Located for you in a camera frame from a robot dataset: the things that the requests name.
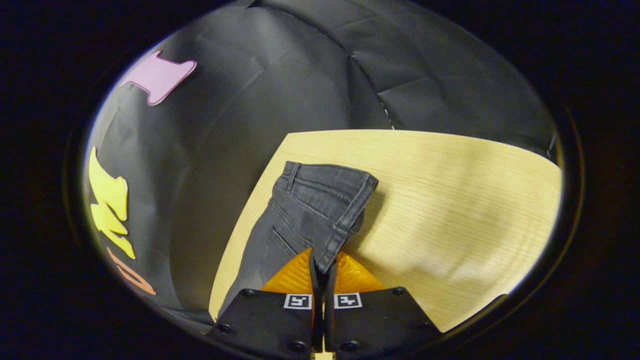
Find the jeans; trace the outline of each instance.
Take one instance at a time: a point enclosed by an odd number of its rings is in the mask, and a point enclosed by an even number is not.
[[[262,289],[289,260],[310,247],[318,270],[326,273],[344,242],[360,230],[365,205],[377,185],[375,177],[361,170],[288,161],[249,235],[238,275],[219,314],[239,291]]]

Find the light wood surface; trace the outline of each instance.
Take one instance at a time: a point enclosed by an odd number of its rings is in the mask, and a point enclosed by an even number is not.
[[[287,160],[359,168],[380,180],[362,230],[342,249],[385,286],[406,287],[441,331],[529,272],[552,232],[562,188],[549,160],[488,140],[398,130],[289,134],[229,239],[211,291],[213,318]]]

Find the wooden table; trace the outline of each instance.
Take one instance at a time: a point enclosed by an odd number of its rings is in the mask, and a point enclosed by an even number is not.
[[[342,249],[385,286],[406,287],[441,331],[517,286],[547,244],[561,197],[558,166],[503,143],[398,130],[289,134],[229,239],[211,291],[213,318],[287,160],[359,168],[380,180],[362,230]]]

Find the belt loop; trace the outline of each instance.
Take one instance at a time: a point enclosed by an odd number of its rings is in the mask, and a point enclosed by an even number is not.
[[[289,182],[287,183],[287,193],[291,192],[291,188],[293,187],[293,181],[298,175],[298,171],[300,170],[301,166],[302,166],[301,163],[296,163],[295,167],[291,171],[291,174],[289,174]]]

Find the pink foam letter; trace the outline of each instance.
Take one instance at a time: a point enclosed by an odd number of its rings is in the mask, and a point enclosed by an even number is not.
[[[158,57],[162,50],[144,59],[120,83],[122,88],[132,83],[146,91],[147,104],[158,105],[178,84],[196,68],[193,60],[178,64]]]

